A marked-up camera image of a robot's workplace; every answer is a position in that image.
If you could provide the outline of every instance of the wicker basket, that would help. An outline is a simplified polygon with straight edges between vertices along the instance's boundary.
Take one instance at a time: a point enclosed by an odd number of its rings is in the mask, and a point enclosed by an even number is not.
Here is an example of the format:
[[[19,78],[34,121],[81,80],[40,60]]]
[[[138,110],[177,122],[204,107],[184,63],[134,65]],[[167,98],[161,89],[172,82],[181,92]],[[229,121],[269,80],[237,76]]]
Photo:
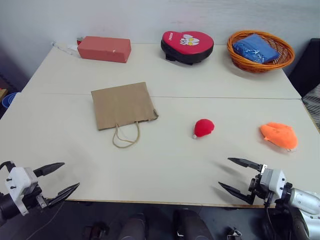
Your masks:
[[[232,44],[252,34],[258,34],[272,48],[274,48],[280,54],[280,56],[277,59],[270,61],[266,64],[261,64],[254,61],[250,61],[249,59],[246,59],[243,56],[236,54],[234,52]],[[264,73],[274,69],[281,69],[285,66],[290,65],[295,59],[295,52],[288,43],[286,43],[285,41],[283,41],[277,36],[271,35],[270,33],[263,32],[263,31],[255,31],[255,30],[238,31],[229,38],[227,48],[234,65],[236,65],[238,68],[242,70],[245,70],[251,73]]]

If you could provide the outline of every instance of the white table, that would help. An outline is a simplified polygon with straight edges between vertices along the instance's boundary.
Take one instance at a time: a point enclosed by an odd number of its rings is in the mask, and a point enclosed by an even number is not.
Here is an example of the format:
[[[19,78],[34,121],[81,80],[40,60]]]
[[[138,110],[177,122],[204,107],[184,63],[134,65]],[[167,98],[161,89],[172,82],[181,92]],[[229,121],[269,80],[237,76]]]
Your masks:
[[[248,193],[257,173],[227,160],[246,158],[282,169],[294,187],[320,193],[320,135],[298,99],[152,97],[159,118],[140,124],[141,138],[127,149],[112,145],[114,129],[98,131],[87,94],[16,96],[0,121],[2,161],[33,169],[66,165],[41,177],[46,197],[80,182],[71,199],[244,206],[218,181]],[[211,135],[193,139],[200,118],[214,121]],[[270,121],[293,127],[299,145],[287,152],[263,140],[259,126]],[[129,139],[136,128],[121,128]],[[0,172],[0,179],[6,178]],[[4,183],[0,191],[5,190]],[[255,205],[262,205],[256,199]]]
[[[152,97],[300,99],[282,69],[254,74],[233,65],[227,47],[192,66],[165,60],[160,44],[132,44],[127,63],[88,60],[53,47],[24,93],[90,94],[146,82]]]

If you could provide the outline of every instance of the blue towel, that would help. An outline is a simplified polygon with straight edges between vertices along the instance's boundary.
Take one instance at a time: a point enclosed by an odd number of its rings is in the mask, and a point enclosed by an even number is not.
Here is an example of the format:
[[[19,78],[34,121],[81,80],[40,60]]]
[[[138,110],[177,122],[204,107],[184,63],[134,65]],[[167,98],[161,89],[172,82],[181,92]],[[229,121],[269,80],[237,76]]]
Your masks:
[[[240,56],[259,64],[270,62],[280,55],[257,34],[237,41],[232,47]]]

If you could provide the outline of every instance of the orange stuffed toy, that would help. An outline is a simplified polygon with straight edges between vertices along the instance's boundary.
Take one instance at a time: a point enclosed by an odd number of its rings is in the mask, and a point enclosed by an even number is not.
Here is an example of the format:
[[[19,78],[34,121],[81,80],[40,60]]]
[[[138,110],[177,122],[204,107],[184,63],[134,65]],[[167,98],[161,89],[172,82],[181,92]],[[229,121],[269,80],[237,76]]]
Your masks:
[[[269,122],[262,125],[260,131],[264,135],[264,140],[270,141],[278,147],[291,150],[298,145],[297,136],[291,126]]]

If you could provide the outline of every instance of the red plush toy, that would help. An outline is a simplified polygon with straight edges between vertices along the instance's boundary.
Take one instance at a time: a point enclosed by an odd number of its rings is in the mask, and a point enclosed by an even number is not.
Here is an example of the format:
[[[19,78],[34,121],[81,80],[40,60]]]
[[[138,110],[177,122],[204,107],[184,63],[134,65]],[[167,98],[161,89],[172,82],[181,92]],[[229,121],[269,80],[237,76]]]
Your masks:
[[[215,129],[215,125],[209,119],[200,119],[194,126],[193,138],[200,138],[210,134]]]

